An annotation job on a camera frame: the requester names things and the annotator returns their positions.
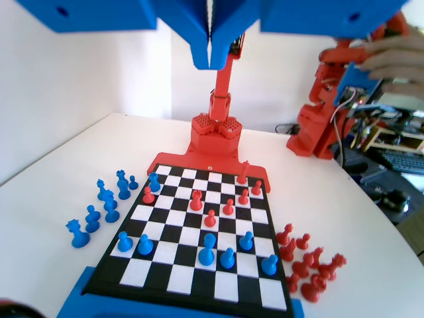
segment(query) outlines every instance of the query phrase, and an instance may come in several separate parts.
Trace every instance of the chessboard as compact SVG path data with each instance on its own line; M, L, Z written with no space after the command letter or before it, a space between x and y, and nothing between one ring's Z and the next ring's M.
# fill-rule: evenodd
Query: chessboard
M259 180L256 178L248 177L243 185L235 175L207 170L157 165L154 171L160 183L160 190L152 192L154 201L143 203L147 181L85 292L231 316L292 317L282 263L278 261L273 276L261 269L263 259L279 255L263 180L260 195L254 195L251 190ZM195 189L202 191L200 211L189 206ZM238 198L244 189L249 190L249 200L241 205ZM223 213L228 199L235 203L232 215ZM216 218L211 228L204 224L210 210ZM127 252L117 247L121 231L134 242ZM247 231L254 237L248 252L239 246ZM207 233L217 239L210 266L202 265L197 257ZM142 234L154 244L146 256L137 250ZM228 247L235 252L235 265L226 270L219 260Z

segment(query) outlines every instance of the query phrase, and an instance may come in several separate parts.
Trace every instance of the human hand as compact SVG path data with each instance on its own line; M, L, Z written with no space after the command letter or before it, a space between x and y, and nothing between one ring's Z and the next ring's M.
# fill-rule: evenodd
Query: human hand
M424 100L424 35L410 28L409 36L395 36L366 45L372 56L361 65L371 80L404 78L407 83L389 83L383 91Z

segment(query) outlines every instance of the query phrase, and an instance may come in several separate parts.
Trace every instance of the keyboard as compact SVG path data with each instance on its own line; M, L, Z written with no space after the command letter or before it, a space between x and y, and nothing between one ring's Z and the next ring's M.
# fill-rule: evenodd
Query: keyboard
M424 155L394 150L370 149L367 156L388 169L424 175Z

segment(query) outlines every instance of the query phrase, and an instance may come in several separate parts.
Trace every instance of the red chess piece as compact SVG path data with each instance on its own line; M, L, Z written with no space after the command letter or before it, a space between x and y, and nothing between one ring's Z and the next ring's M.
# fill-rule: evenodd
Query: red chess piece
M252 194L260 195L260 186L261 185L262 185L262 182L260 180L256 181L256 185L252 188Z
M305 253L303 255L303 262L294 262L291 265L293 272L299 275L301 278L306 278L309 276L309 268L313 263L313 255L311 253Z
M284 232L277 233L277 242L279 242L281 245L287 245L289 244L290 237L289 233L293 231L293 225L287 224L284 228Z
M242 168L241 168L241 174L239 176L237 176L237 182L239 184L245 184L247 183L247 168L249 168L250 164L249 161L245 161L242 164Z
M143 195L143 202L145 204L151 204L154 201L154 195L152 195L152 190L150 187L145 187L144 189L144 195Z
M297 283L300 280L299 275L297 275L296 273L293 273L293 275L291 275L290 277L286 277L286 280L289 286L289 292L290 293L297 292Z
M319 294L323 293L327 289L327 283L325 280L318 274L314 274L311 277L311 283L304 283L300 287L300 292L302 296L309 300L312 303L319 301Z
M240 197L238 197L238 202L240 204L246 205L249 202L248 195L249 195L249 191L247 189L244 189L243 194Z
M201 191L200 190L194 190L193 194L191 195L192 201L190 202L190 209L193 211L200 211L201 207L203 206L201 200Z
M318 267L319 267L319 257L320 257L320 255L322 254L324 252L324 248L323 247L318 247L318 248L316 248L313 252L312 252L312 255L313 255L313 263L312 263L312 265L311 265L311 268L314 268L314 269L318 269Z
M207 217L205 218L205 225L207 227L213 227L217 223L217 220L215 219L215 211L210 210L207 214Z
M294 238L291 239L290 243L287 246L280 247L280 256L282 260L286 262L291 262L294 258L293 252L296 249L296 242Z
M227 204L223 207L223 213L226 215L232 215L234 212L233 199L228 199Z
M309 241L311 239L311 235L309 234L304 234L302 238L298 238L296 240L296 245L298 248L300 248L301 250L306 250L309 245L307 243L307 241Z
M322 277L329 276L329 280L335 280L337 277L336 269L346 263L346 258L343 255L336 254L330 264L319 265L318 271Z

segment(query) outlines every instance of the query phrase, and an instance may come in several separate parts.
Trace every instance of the blue pawn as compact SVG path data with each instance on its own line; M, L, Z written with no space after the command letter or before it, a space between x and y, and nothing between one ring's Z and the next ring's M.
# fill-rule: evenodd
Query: blue pawn
M130 190L128 190L128 183L123 181L123 180L119 180L118 181L118 187L119 187L119 193L118 193L118 197L121 200L126 200L131 196L131 192Z
M98 181L97 181L97 187L99 187L99 189L100 189L99 194L97 194L97 198L100 201L104 201L103 200L103 194L105 193L105 182L103 182L103 180L98 179Z
M223 268L228 270L234 266L234 250L231 247L221 255L221 265Z
M160 190L160 183L158 182L158 174L156 172L152 172L148 175L148 179L150 180L150 189L152 192L156 192Z
M136 188L138 188L138 183L135 182L135 177L134 176L130 176L130 184L129 184L129 188L131 190L135 190Z
M252 237L253 237L252 232L248 231L246 232L246 235L240 238L239 243L240 243L240 247L243 250L252 249L252 246L253 246Z
M120 232L118 249L121 252L126 252L130 250L132 247L133 247L133 239L131 237L128 237L127 232Z
M138 245L138 252L141 255L147 255L150 254L150 252L152 252L153 249L153 242L151 240L149 240L147 234L143 234L140 237L140 244Z
M88 244L90 241L90 235L85 232L81 232L81 225L78 223L78 220L69 221L66 227L69 229L69 232L74 234L74 239L72 240L72 246L75 248L81 248Z
M213 260L215 259L215 255L212 252L212 248L215 245L215 242L217 239L215 238L215 235L212 233L207 233L205 235L205 241L204 244L205 248L200 250L199 252L199 262L200 264L204 266L209 266L213 263Z
M262 267L262 271L268 275L272 276L277 272L277 261L278 257L276 255L271 255L268 258L265 258L262 263L260 263L260 267Z

